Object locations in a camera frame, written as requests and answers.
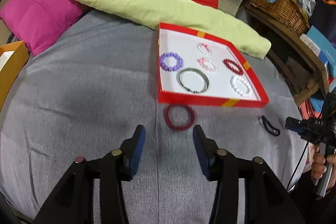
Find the silver bangle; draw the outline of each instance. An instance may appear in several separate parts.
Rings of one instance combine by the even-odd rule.
[[[186,71],[191,71],[191,72],[195,72],[197,73],[199,76],[201,76],[206,84],[206,87],[202,90],[191,90],[190,88],[188,88],[187,86],[185,86],[183,83],[182,83],[182,80],[181,80],[181,75],[182,73],[186,72]],[[195,94],[198,94],[198,93],[203,93],[205,91],[208,90],[209,88],[209,79],[207,78],[207,76],[201,72],[200,70],[198,69],[195,69],[195,68],[185,68],[183,70],[180,70],[177,74],[177,81],[178,83],[180,84],[181,87],[183,87],[186,91],[188,92],[191,92],[191,93],[195,93]]]

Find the human hand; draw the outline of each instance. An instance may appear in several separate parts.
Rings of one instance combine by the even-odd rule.
[[[314,179],[322,178],[322,175],[326,172],[327,167],[324,165],[326,159],[324,155],[318,153],[320,151],[320,146],[315,146],[315,154],[313,157],[313,163],[311,165],[311,177]],[[330,181],[327,189],[334,187],[336,182],[336,154],[329,155],[327,157],[327,162],[333,165],[333,171],[331,173]]]

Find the gray fabric surface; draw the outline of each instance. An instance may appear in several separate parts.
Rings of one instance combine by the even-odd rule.
[[[208,223],[216,184],[202,175],[192,130],[174,132],[164,122],[156,55],[157,32],[93,10],[28,61],[0,113],[0,191],[15,208],[34,218],[76,155],[102,157],[143,124],[138,173],[123,183],[130,223]],[[193,106],[196,123],[235,156],[264,158],[287,185],[305,142],[284,123],[300,115],[271,62],[245,57],[270,103],[262,109]],[[260,125],[262,114],[280,128],[279,137]],[[187,119],[179,109],[171,116],[176,123]]]

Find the magenta pillow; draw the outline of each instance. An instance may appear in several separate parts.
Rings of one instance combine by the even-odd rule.
[[[74,0],[10,0],[0,17],[38,55],[53,45],[86,9]]]

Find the screw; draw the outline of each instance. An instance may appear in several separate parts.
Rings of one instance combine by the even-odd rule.
[[[77,156],[75,158],[75,163],[79,164],[80,162],[82,162],[84,160],[84,158],[82,156]]]
[[[255,161],[256,163],[258,163],[258,164],[262,164],[262,163],[264,162],[264,160],[263,160],[262,158],[260,158],[260,157],[255,157],[255,158],[254,158],[254,161]]]
[[[119,156],[121,155],[122,151],[120,149],[115,149],[115,150],[112,150],[111,154],[113,156]]]
[[[226,156],[227,151],[225,149],[218,149],[217,154],[220,156]]]

